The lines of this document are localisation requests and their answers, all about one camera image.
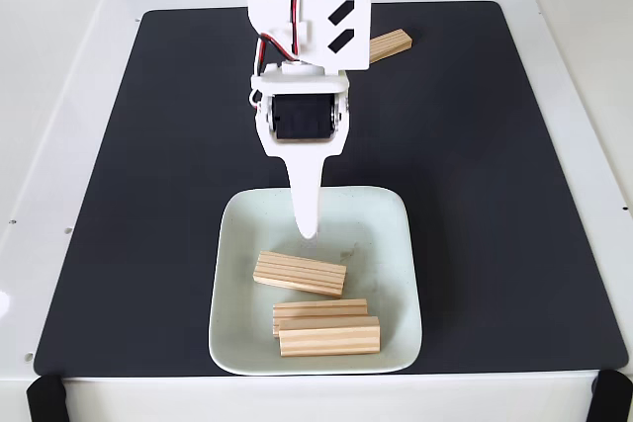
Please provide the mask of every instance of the white table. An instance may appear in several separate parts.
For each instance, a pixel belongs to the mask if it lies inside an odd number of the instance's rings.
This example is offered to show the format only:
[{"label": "white table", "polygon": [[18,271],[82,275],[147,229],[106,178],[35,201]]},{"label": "white table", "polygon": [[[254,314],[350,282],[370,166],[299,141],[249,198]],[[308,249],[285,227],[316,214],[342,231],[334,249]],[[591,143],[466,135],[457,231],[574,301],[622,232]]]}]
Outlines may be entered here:
[{"label": "white table", "polygon": [[[633,348],[630,0],[498,0]],[[30,420],[24,391],[69,235],[142,13],[244,0],[0,0],[0,415]],[[574,90],[552,30],[591,123]],[[109,31],[110,35],[101,34]],[[624,369],[633,373],[631,365]],[[78,380],[71,420],[584,421],[594,372],[295,379]]]}]

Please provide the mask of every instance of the black rubber mat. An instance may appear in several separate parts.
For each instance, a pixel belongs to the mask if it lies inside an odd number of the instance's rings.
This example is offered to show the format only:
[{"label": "black rubber mat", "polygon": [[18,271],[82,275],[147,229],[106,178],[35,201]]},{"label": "black rubber mat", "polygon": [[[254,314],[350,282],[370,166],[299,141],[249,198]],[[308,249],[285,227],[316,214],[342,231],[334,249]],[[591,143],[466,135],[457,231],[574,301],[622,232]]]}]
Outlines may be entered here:
[{"label": "black rubber mat", "polygon": [[[500,7],[379,4],[413,48],[350,72],[323,184],[407,206],[423,340],[404,373],[619,368],[628,356]],[[36,356],[67,377],[222,376],[209,311],[222,213],[288,185],[247,96],[245,9],[146,14]]]}]

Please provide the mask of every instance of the wooden block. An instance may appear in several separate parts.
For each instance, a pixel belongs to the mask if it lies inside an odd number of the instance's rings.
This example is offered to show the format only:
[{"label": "wooden block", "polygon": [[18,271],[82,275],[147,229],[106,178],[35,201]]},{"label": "wooden block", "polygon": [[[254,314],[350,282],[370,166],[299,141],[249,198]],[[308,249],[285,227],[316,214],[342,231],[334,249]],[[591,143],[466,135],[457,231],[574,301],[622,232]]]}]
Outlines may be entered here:
[{"label": "wooden block", "polygon": [[380,323],[376,316],[283,320],[279,347],[283,357],[379,353]]},{"label": "wooden block", "polygon": [[405,51],[411,48],[412,43],[411,37],[402,29],[375,37],[369,41],[369,62],[371,64],[379,59]]},{"label": "wooden block", "polygon": [[262,251],[253,279],[268,286],[341,296],[346,270],[337,264]]},{"label": "wooden block", "polygon": [[279,322],[291,318],[366,315],[365,298],[324,301],[291,301],[273,305],[273,336],[279,336]]}]

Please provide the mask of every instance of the robotic arm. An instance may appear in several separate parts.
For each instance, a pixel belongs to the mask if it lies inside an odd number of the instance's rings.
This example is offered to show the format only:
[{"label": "robotic arm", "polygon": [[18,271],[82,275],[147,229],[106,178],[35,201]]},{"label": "robotic arm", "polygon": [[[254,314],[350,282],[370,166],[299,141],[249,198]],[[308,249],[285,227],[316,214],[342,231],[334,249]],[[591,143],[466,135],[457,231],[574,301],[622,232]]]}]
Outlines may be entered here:
[{"label": "robotic arm", "polygon": [[[251,77],[255,126],[268,156],[286,163],[299,231],[317,234],[326,157],[349,131],[345,69],[369,67],[371,0],[248,0],[259,34]],[[266,49],[286,60],[264,68]]]}]

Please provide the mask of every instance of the square plate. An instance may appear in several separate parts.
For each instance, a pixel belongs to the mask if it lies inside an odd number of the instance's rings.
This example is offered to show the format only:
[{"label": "square plate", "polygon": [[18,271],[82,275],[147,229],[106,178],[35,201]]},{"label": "square plate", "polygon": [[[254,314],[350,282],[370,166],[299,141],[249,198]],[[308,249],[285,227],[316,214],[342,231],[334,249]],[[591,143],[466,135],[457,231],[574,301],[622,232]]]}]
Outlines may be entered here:
[{"label": "square plate", "polygon": [[[282,358],[273,338],[273,304],[328,299],[257,284],[259,252],[274,251],[347,266],[342,298],[367,298],[381,325],[374,355]],[[322,188],[315,239],[295,224],[289,189],[241,192],[226,205],[211,303],[209,350],[238,375],[386,373],[419,353],[422,325],[407,211],[398,195],[376,187]]]}]

